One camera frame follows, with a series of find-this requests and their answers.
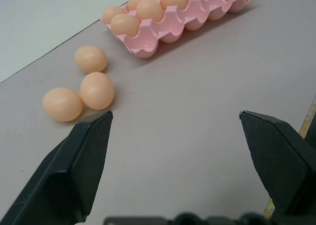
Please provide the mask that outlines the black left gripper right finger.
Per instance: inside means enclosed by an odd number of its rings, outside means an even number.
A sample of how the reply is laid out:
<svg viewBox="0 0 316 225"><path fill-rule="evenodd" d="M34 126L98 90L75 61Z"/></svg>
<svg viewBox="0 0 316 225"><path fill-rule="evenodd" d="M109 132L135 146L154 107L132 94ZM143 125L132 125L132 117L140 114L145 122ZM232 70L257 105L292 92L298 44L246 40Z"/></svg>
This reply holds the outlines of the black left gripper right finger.
<svg viewBox="0 0 316 225"><path fill-rule="evenodd" d="M316 147L287 122L255 112L239 115L260 180L283 215L316 215Z"/></svg>

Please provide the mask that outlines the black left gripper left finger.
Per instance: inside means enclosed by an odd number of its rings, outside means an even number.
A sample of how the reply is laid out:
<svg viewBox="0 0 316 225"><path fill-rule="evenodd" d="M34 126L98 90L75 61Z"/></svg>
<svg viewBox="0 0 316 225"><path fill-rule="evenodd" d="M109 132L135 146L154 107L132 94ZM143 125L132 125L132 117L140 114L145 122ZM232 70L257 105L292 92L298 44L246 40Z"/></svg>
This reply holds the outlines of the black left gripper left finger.
<svg viewBox="0 0 316 225"><path fill-rule="evenodd" d="M76 225L91 213L104 170L111 111L85 117L41 162L0 225Z"/></svg>

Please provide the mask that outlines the pink plastic egg tray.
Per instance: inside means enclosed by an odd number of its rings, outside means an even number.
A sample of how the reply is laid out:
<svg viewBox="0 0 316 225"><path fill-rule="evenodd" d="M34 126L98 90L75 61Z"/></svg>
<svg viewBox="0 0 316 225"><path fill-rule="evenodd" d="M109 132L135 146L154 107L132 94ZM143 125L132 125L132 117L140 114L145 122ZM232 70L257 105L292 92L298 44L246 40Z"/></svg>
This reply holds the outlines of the pink plastic egg tray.
<svg viewBox="0 0 316 225"><path fill-rule="evenodd" d="M140 23L138 34L134 37L115 35L111 31L111 24L105 26L130 53L139 58L149 58L156 52L160 41L173 43L180 38L184 30L195 31L208 20L217 21L226 13L237 13L250 1L244 3L243 0L188 0L183 10L178 6L168 6L160 22L153 19L140 21L136 16L136 10L129 11L127 4L124 4L120 7Z"/></svg>

